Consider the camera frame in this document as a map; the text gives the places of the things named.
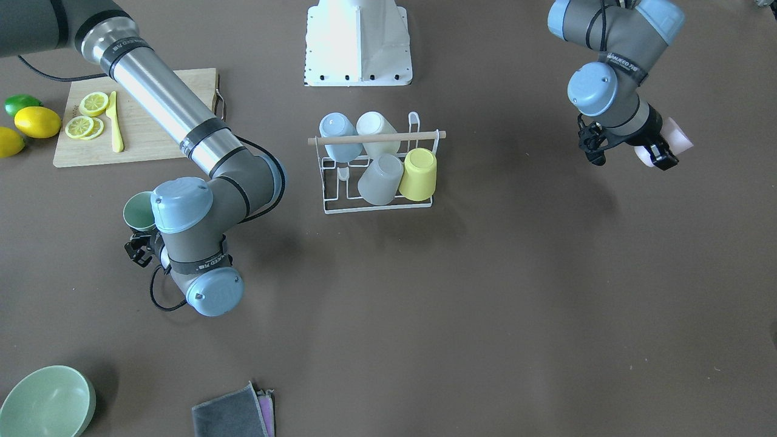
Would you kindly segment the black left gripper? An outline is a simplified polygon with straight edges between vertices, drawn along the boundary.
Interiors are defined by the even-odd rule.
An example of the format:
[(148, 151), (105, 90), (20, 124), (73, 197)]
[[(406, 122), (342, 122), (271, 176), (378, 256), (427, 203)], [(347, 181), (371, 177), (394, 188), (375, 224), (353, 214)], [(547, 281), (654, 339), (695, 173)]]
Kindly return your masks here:
[(677, 166), (678, 158), (663, 137), (662, 128), (663, 118), (658, 111), (649, 104), (641, 104), (629, 121), (625, 143), (647, 150), (650, 163), (661, 171), (668, 171)]

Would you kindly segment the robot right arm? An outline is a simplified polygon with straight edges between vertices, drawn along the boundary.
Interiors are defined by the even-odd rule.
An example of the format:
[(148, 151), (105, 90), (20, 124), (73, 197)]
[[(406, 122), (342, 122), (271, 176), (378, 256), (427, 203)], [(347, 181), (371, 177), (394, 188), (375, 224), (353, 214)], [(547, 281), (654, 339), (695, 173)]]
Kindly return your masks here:
[(245, 284), (231, 265), (225, 233), (265, 215), (284, 194), (283, 166), (231, 128), (159, 58), (137, 23), (113, 1), (3, 1), (2, 57), (71, 47), (121, 85), (208, 174), (157, 186), (148, 199), (154, 230), (133, 238), (158, 257), (185, 302), (221, 316)]

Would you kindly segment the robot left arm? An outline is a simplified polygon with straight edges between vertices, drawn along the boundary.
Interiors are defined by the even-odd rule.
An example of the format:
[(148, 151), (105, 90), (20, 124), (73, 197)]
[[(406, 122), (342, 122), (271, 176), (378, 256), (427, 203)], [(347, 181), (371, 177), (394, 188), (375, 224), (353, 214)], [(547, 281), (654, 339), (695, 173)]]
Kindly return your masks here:
[(691, 146), (671, 119), (664, 119), (638, 89), (685, 24), (671, 1), (555, 1), (548, 28), (564, 41), (597, 53), (567, 85), (579, 111), (579, 148), (589, 163), (605, 164), (605, 152), (628, 144), (647, 166), (667, 171)]

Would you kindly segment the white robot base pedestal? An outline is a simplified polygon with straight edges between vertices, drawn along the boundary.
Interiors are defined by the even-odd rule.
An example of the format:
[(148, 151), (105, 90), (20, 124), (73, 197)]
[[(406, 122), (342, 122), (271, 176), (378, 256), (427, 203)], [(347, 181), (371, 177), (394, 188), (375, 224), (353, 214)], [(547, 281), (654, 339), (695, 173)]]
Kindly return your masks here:
[(407, 86), (410, 28), (394, 1), (319, 1), (307, 10), (304, 85)]

